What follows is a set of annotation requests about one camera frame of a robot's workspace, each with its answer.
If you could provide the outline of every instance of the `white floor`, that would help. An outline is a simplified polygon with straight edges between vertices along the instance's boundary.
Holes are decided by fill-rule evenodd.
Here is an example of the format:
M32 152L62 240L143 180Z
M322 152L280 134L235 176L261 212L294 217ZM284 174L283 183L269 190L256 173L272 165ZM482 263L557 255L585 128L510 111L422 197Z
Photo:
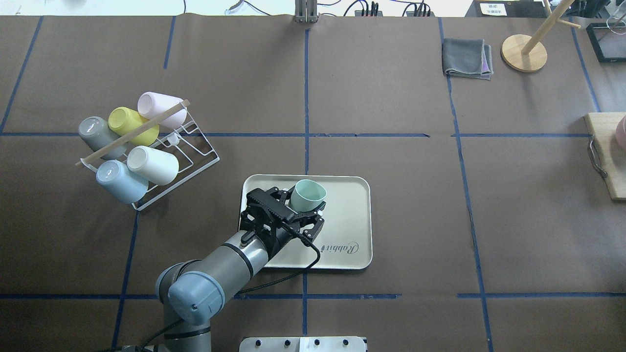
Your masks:
M332 4L337 0L319 0ZM340 0L333 6L319 6L320 13L342 16L353 0ZM393 0L377 0L379 11L385 16L400 16L407 4ZM294 14L294 0L248 0L257 8L270 14ZM426 1L439 17L463 17L472 0ZM223 16L237 0L186 0L188 13ZM0 0L0 15L57 15L57 16L159 16L183 13L183 0ZM349 15L353 16L355 4ZM241 4L230 15L261 15L248 4Z

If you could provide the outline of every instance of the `folded cloth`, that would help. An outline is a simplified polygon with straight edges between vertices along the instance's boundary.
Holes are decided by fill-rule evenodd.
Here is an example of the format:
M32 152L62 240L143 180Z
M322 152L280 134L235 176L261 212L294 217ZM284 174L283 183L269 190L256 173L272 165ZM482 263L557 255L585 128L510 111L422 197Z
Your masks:
M443 72L450 76L490 80L491 46L482 39L443 39Z

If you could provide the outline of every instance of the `yellow cup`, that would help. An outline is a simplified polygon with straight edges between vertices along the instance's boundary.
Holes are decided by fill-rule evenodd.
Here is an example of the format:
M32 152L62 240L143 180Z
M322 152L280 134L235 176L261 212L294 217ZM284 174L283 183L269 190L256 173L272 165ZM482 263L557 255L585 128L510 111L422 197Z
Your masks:
M120 136L131 132L146 122L148 122L148 120L141 117L137 111L125 107L119 107L113 110L113 112L109 115L108 121L111 131L119 134ZM155 125L146 132L143 132L137 137L131 139L130 142L135 145L145 145L149 147L155 142L155 140L157 140L158 131L159 125Z

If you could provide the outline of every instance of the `pink bowl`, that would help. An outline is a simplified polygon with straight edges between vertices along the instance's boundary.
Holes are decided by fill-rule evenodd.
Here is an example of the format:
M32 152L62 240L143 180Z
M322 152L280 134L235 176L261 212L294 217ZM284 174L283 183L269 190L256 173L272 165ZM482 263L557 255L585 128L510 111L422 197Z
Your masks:
M624 126L624 120L626 120L626 116L617 124L615 139L617 140L617 144L619 144L622 149L626 150L626 126Z

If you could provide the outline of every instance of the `cup rack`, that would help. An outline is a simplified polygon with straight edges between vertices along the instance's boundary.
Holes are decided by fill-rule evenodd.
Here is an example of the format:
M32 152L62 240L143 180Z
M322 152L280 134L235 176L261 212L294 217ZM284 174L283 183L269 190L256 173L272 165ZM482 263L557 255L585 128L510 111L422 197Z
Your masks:
M173 106L171 109L165 111L156 118L147 121L126 135L121 136L114 142L92 153L88 157L80 158L80 161L76 163L76 166L84 166L93 172L97 172L98 169L93 166L92 163L99 160L102 155L105 155L117 146L130 141L132 138L165 120L169 116L172 116L181 109L185 109L187 112L187 119L185 121L187 122L171 133L166 135L159 134L157 140L150 145L150 148L163 150L164 152L169 152L176 156L180 168L178 170L178 175L170 184L155 185L153 183L149 183L146 195L144 195L138 202L131 204L135 210L141 211L145 209L150 204L170 193L181 184L184 184L192 177L220 161L220 157L208 141L207 136L204 135L196 121L193 119L191 114L189 114L189 110L187 110L188 105L189 101L183 100L180 104ZM127 154L124 154L118 160L126 163L126 157Z

